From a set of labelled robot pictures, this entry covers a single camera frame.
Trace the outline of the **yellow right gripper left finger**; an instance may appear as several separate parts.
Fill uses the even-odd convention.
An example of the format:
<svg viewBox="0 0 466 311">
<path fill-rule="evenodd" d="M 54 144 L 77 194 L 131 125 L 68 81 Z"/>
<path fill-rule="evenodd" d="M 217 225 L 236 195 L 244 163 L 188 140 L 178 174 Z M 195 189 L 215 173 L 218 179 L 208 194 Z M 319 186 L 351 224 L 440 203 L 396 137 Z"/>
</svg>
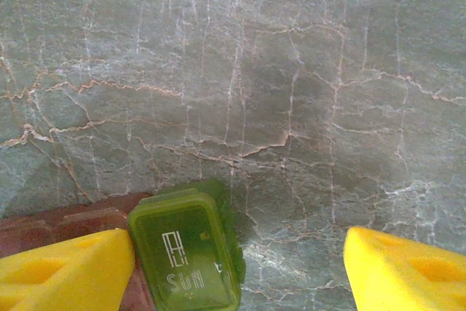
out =
<svg viewBox="0 0 466 311">
<path fill-rule="evenodd" d="M 1 259 L 1 309 L 118 310 L 132 273 L 124 229 L 23 251 Z"/>
</svg>

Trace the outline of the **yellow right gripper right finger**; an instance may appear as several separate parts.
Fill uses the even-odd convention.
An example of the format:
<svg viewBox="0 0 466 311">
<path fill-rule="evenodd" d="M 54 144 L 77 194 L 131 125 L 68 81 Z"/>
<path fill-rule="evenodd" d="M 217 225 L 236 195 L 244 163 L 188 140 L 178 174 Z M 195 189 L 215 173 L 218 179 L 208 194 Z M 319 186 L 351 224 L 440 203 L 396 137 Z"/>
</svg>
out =
<svg viewBox="0 0 466 311">
<path fill-rule="evenodd" d="M 351 227 L 344 266 L 358 310 L 464 310 L 465 256 Z"/>
</svg>

